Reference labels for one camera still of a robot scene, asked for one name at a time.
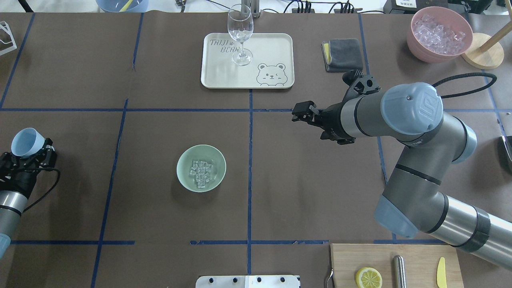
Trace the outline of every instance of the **blue bowl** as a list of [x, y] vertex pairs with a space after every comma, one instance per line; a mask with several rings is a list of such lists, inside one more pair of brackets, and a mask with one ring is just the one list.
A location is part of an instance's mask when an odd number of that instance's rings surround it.
[[[124, 12], [146, 12], [150, 0], [133, 0], [128, 9]], [[119, 12], [128, 0], [96, 0], [98, 6], [105, 12]]]

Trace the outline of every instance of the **wooden cutting board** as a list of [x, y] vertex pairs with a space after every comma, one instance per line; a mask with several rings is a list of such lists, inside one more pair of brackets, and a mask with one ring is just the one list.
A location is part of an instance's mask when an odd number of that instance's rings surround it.
[[356, 272], [363, 267], [373, 267], [382, 276], [382, 288], [396, 287], [393, 271], [395, 255], [404, 258], [407, 287], [437, 288], [437, 263], [440, 257], [444, 257], [448, 288], [464, 288], [455, 248], [449, 245], [415, 244], [331, 244], [334, 286], [357, 287]]

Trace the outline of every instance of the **wine glass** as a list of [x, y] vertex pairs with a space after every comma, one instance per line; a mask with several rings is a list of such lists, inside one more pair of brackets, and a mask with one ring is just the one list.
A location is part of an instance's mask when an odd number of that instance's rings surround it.
[[244, 42], [249, 40], [254, 30], [251, 9], [243, 4], [233, 5], [227, 13], [227, 31], [233, 40], [242, 44], [242, 49], [233, 53], [233, 62], [245, 66], [252, 61], [251, 51], [244, 49]]

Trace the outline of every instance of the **wine glass base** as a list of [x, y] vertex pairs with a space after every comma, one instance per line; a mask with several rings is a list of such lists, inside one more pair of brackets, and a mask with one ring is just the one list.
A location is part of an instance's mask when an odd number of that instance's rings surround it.
[[245, 49], [243, 50], [243, 52], [245, 52], [245, 55], [243, 55], [243, 53], [241, 53], [242, 51], [235, 51], [235, 53], [233, 53], [233, 57], [231, 58], [233, 60], [233, 62], [239, 66], [245, 66], [245, 65], [249, 65], [252, 61], [252, 52], [248, 49]]

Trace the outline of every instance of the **white floor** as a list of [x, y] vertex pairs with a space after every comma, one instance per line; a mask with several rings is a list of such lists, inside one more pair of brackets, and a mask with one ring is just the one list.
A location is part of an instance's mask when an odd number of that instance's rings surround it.
[[[127, 0], [112, 0], [125, 3]], [[180, 8], [176, 5], [175, 0], [144, 0], [149, 1], [148, 10], [160, 10], [165, 12], [179, 12]], [[232, 6], [240, 3], [240, 0], [213, 0], [224, 6]], [[337, 2], [336, 0], [313, 0], [317, 2]], [[102, 12], [96, 4], [96, 0], [27, 0], [34, 12]], [[289, 1], [286, 0], [260, 0], [260, 9], [270, 8], [278, 12], [283, 12]], [[382, 10], [386, 0], [351, 0], [356, 8], [367, 10]], [[332, 4], [313, 4], [312, 8], [316, 13], [327, 13], [331, 9]], [[287, 13], [291, 12], [291, 8], [296, 8], [296, 4], [292, 4]], [[208, 2], [206, 0], [187, 0], [185, 12], [225, 12], [226, 8]], [[0, 0], [0, 12], [23, 12], [23, 8], [17, 0]], [[508, 14], [507, 9], [497, 5], [491, 5], [484, 14]]]

